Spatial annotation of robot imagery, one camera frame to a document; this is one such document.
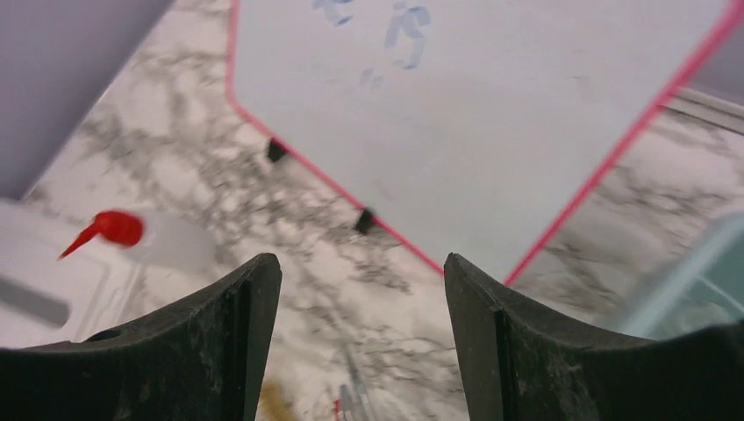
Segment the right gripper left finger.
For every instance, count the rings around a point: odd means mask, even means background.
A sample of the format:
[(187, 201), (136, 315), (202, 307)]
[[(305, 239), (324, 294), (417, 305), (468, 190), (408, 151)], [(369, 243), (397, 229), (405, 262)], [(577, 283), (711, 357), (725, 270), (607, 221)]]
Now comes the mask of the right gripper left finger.
[(1, 352), (4, 420), (252, 420), (282, 283), (259, 254), (79, 342)]

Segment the white plastic container lid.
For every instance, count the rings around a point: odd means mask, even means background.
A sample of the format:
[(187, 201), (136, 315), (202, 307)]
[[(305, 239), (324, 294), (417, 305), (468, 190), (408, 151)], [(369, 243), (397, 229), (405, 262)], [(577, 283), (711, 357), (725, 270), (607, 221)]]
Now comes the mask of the white plastic container lid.
[(65, 259), (74, 226), (1, 201), (1, 346), (82, 342), (123, 322), (143, 268), (99, 240)]

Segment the teal plastic bin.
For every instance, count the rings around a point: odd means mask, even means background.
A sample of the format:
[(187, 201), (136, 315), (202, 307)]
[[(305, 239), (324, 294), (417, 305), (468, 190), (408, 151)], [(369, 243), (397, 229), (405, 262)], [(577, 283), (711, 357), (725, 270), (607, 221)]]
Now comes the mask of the teal plastic bin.
[(682, 257), (651, 275), (601, 326), (665, 340), (743, 320), (743, 214), (712, 223)]

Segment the whiteboard black stand foot left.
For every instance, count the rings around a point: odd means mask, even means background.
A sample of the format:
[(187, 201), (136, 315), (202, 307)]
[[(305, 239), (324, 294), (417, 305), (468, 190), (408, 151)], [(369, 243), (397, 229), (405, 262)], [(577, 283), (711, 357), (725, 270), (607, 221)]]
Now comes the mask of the whiteboard black stand foot left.
[(266, 157), (271, 163), (277, 163), (288, 154), (283, 144), (275, 138), (268, 140), (266, 148)]

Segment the metal tweezers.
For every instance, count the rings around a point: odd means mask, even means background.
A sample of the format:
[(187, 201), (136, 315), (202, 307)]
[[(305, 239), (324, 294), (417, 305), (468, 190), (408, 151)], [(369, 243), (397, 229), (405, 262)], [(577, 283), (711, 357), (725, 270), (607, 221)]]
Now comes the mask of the metal tweezers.
[(347, 366), (349, 381), (339, 387), (338, 420), (377, 420), (378, 417), (373, 408), (365, 381), (362, 379), (361, 371), (351, 354), (350, 348), (343, 346), (342, 354)]

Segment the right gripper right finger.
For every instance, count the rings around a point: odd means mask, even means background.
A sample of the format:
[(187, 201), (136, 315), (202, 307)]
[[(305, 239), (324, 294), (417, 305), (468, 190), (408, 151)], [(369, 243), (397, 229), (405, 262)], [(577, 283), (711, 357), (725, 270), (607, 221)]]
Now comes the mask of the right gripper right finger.
[(740, 420), (743, 325), (654, 341), (586, 324), (457, 253), (447, 307), (473, 420)]

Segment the red capped squeeze bottle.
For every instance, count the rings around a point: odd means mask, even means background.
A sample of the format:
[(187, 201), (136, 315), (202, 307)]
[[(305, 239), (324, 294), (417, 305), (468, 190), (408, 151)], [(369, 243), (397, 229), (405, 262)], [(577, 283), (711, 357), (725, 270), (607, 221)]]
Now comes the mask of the red capped squeeze bottle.
[(59, 255), (64, 259), (93, 239), (117, 248), (140, 264), (203, 272), (214, 264), (218, 246), (204, 228), (158, 210), (102, 210)]

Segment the pink framed whiteboard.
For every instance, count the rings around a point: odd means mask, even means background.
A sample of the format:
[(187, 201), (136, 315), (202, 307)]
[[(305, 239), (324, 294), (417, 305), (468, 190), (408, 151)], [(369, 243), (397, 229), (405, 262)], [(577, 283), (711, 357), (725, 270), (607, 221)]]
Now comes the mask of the pink framed whiteboard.
[(740, 1), (234, 1), (227, 92), (439, 268), (511, 283)]

